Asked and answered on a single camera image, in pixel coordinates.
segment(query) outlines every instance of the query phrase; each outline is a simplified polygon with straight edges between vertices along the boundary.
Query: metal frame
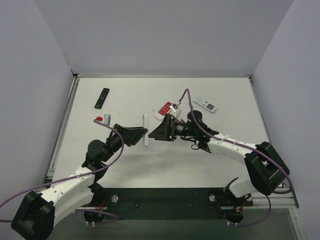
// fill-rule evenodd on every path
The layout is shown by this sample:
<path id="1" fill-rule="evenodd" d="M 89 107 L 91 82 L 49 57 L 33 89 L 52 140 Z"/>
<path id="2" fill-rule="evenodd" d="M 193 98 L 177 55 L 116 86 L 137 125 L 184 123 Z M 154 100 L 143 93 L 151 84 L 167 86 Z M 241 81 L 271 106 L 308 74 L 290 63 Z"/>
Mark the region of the metal frame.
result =
<path id="1" fill-rule="evenodd" d="M 54 150 L 53 150 L 53 154 L 51 157 L 51 162 L 49 165 L 49 169 L 47 172 L 47 181 L 51 181 L 53 176 L 54 176 L 54 172 L 55 172 L 55 164 L 56 164 L 56 160 L 59 156 L 60 153 L 60 149 L 61 149 L 61 145 L 63 143 L 63 139 L 64 139 L 64 135 L 65 135 L 65 131 L 68 125 L 68 120 L 69 120 L 69 116 L 71 113 L 71 109 L 72 109 L 72 105 L 75 99 L 75 95 L 77 92 L 77 87 L 79 84 L 79 80 L 80 78 L 172 78 L 173 76 L 153 76 L 153 75 L 137 75 L 137 76 L 132 76 L 132 75 L 106 75 L 106 74 L 78 74 L 77 76 L 74 77 L 73 79 L 73 84 L 69 93 L 69 98 L 68 98 L 68 102 L 67 102 L 67 106 L 66 106 L 66 110 L 63 116 L 63 120 L 60 126 L 60 130 L 58 133 L 58 137 L 54 146 Z M 189 76 L 180 76 L 178 78 L 190 78 Z M 234 78 L 248 78 L 248 75 L 244 75 L 244 76 L 238 76 L 238 77 L 234 77 Z M 268 135 L 268 131 L 263 119 L 263 116 L 261 114 L 261 111 L 259 109 L 259 106 L 257 104 L 262 122 L 263 122 L 263 126 L 267 135 L 267 139 L 269 140 L 269 135 Z M 283 187 L 279 187 L 277 188 L 277 191 L 285 191 L 287 188 Z M 304 233 L 303 227 L 302 227 L 302 222 L 301 222 L 301 218 L 298 212 L 298 202 L 296 199 L 296 196 L 294 193 L 288 193 L 288 194 L 284 194 L 284 195 L 278 195 L 278 194 L 271 194 L 270 196 L 270 200 L 271 200 L 271 204 L 272 204 L 272 208 L 280 208 L 280 209 L 288 209 L 291 219 L 292 219 L 292 224 L 297 236 L 298 240 L 306 240 L 306 235 Z M 266 199 L 266 197 L 261 194 L 261 193 L 253 193 L 252 194 L 252 201 L 253 201 L 253 206 L 250 206 L 250 208 L 256 208 L 256 209 L 265 209 L 269 207 L 268 201 Z"/>

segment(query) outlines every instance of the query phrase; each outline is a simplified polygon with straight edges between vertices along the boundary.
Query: white remote control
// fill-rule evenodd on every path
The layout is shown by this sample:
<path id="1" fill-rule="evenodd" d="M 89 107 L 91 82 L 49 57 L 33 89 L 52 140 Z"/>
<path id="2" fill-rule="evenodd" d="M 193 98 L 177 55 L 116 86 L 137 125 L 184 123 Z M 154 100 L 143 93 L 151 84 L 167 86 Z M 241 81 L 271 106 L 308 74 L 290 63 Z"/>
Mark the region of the white remote control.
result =
<path id="1" fill-rule="evenodd" d="M 214 113 L 217 108 L 210 104 L 208 101 L 203 100 L 201 97 L 197 96 L 193 101 L 204 109 L 208 110 L 210 113 Z"/>

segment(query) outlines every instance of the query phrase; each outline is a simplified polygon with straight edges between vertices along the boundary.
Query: cable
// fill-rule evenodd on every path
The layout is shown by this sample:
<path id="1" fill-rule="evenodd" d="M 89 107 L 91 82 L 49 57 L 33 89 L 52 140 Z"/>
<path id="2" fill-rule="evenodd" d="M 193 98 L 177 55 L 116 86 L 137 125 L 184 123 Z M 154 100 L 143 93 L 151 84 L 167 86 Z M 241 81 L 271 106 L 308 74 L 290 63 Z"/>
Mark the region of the cable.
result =
<path id="1" fill-rule="evenodd" d="M 270 217 L 270 214 L 271 214 L 271 201 L 270 201 L 270 198 L 267 195 L 265 197 L 266 197 L 266 199 L 268 199 L 268 202 L 269 202 L 269 210 L 268 210 L 268 212 L 267 212 L 267 214 L 265 215 L 264 218 L 262 218 L 262 219 L 260 219 L 258 221 L 255 221 L 255 222 L 251 222 L 251 223 L 235 223 L 235 222 L 232 222 L 232 221 L 229 221 L 228 219 L 226 219 L 226 212 L 223 214 L 223 218 L 228 221 L 227 224 L 230 223 L 230 224 L 235 225 L 237 227 L 249 227 L 249 226 L 260 224 L 260 223 L 264 222 L 265 220 L 267 220 Z"/>
<path id="2" fill-rule="evenodd" d="M 22 194 L 25 194 L 27 192 L 30 192 L 32 190 L 35 190 L 35 189 L 40 189 L 40 188 L 44 188 L 44 187 L 47 187 L 47 186 L 50 186 L 52 184 L 57 184 L 57 183 L 61 183 L 61 182 L 64 182 L 64 181 L 68 181 L 68 180 L 71 180 L 71 179 L 76 179 L 76 178 L 80 178 L 80 177 L 83 177 L 83 176 L 87 176 L 87 175 L 91 175 L 91 174 L 96 174 L 100 171 L 103 171 L 107 168 L 109 168 L 110 166 L 112 166 L 113 164 L 115 164 L 115 162 L 121 157 L 123 151 L 124 151 L 124 148 L 125 148 L 125 142 L 124 142 L 124 139 L 122 138 L 121 134 L 115 130 L 113 127 L 109 126 L 109 125 L 106 125 L 106 124 L 103 124 L 101 122 L 98 122 L 96 119 L 93 120 L 94 123 L 96 124 L 99 124 L 101 126 L 104 126 L 108 129 L 110 129 L 111 131 L 113 131 L 115 134 L 117 134 L 121 140 L 121 150 L 120 150 L 120 153 L 118 154 L 118 156 L 116 156 L 116 158 L 108 165 L 98 169 L 98 170 L 95 170 L 95 171 L 91 171 L 91 172 L 87 172 L 87 173 L 82 173 L 82 174 L 79 174 L 79 175 L 76 175 L 76 176 L 69 176 L 69 177 L 66 177 L 66 178 L 62 178 L 62 179 L 59 179 L 59 180 L 55 180 L 55 181 L 52 181 L 52 182 L 48 182 L 48 183 L 45 183 L 45 184 L 41 184 L 39 186 L 35 186 L 35 187 L 31 187 L 31 188 L 28 188 L 26 190 L 23 190 L 21 192 L 18 192 L 14 195 L 12 195 L 11 197 L 9 197 L 8 199 L 4 200 L 2 203 L 0 203 L 0 209 L 6 204 L 8 203 L 9 201 L 11 201 L 12 199 L 22 195 Z M 11 223 L 12 220 L 8 220 L 8 219 L 0 219 L 0 223 Z"/>
<path id="3" fill-rule="evenodd" d="M 211 135 L 209 132 L 207 132 L 206 130 L 204 130 L 200 124 L 198 123 L 197 119 L 196 119 L 196 116 L 195 116 L 195 113 L 194 113 L 194 110 L 193 110 L 193 106 L 192 106 L 192 101 L 191 101 L 191 96 L 190 96 L 190 91 L 188 88 L 185 89 L 182 97 L 180 98 L 180 102 L 181 100 L 184 98 L 185 94 L 188 94 L 188 100 L 189 100 L 189 106 L 190 106 L 190 111 L 191 111 L 191 115 L 192 115 L 192 118 L 193 118 L 193 121 L 195 122 L 195 124 L 197 125 L 197 127 L 202 131 L 204 132 L 206 135 L 208 135 L 209 137 L 211 138 L 214 138 L 216 140 L 219 140 L 221 141 L 222 138 L 219 138 L 219 137 L 216 137 L 214 135 Z M 275 161 L 273 161 L 269 156 L 265 155 L 263 152 L 253 148 L 253 147 L 250 147 L 250 146 L 247 146 L 247 145 L 244 145 L 244 144 L 241 144 L 241 143 L 238 143 L 238 142 L 234 142 L 234 141 L 231 141 L 229 139 L 224 139 L 225 142 L 227 143 L 230 143 L 230 144 L 235 144 L 239 147 L 242 147 L 242 148 L 246 148 L 246 149 L 250 149 L 251 151 L 254 151 L 256 152 L 257 154 L 261 155 L 262 157 L 264 157 L 268 162 L 272 163 L 273 165 L 275 165 L 279 171 L 285 176 L 285 178 L 287 179 L 287 181 L 289 182 L 289 189 L 287 191 L 274 191 L 273 193 L 274 194 L 288 194 L 288 193 L 291 193 L 293 191 L 293 183 L 289 177 L 289 175 L 286 173 L 285 170 L 283 170 L 283 168 L 277 164 Z"/>
<path id="4" fill-rule="evenodd" d="M 103 215 L 111 216 L 111 217 L 115 218 L 115 219 L 95 222 L 94 223 L 95 225 L 107 224 L 107 223 L 111 223 L 111 222 L 115 222 L 115 221 L 119 221 L 120 220 L 120 217 L 118 215 L 115 215 L 115 214 L 112 214 L 112 213 L 108 213 L 108 212 L 104 212 L 104 211 L 93 210 L 93 209 L 77 209 L 77 210 L 75 210 L 75 212 L 90 212 L 90 213 L 96 213 L 96 214 L 103 214 Z"/>

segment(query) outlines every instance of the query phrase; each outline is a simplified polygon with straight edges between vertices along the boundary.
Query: red object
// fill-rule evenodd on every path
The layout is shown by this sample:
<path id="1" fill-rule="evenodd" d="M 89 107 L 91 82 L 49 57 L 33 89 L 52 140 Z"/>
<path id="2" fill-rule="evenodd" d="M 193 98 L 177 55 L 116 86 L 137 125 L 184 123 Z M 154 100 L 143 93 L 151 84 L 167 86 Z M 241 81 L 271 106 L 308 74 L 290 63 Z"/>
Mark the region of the red object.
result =
<path id="1" fill-rule="evenodd" d="M 170 111 L 171 102 L 167 102 L 159 111 L 162 116 L 166 115 Z"/>

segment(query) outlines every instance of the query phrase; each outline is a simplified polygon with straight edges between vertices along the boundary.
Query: black remote control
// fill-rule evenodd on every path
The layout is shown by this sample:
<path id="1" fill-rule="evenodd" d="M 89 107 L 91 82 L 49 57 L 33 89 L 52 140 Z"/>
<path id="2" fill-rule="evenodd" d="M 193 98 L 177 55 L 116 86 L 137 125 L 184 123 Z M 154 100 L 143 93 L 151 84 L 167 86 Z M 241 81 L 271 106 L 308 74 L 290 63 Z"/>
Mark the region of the black remote control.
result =
<path id="1" fill-rule="evenodd" d="M 107 95 L 109 93 L 110 89 L 109 88 L 104 88 L 98 98 L 98 101 L 96 101 L 96 104 L 94 106 L 95 109 L 101 109 L 102 105 L 104 104 Z"/>

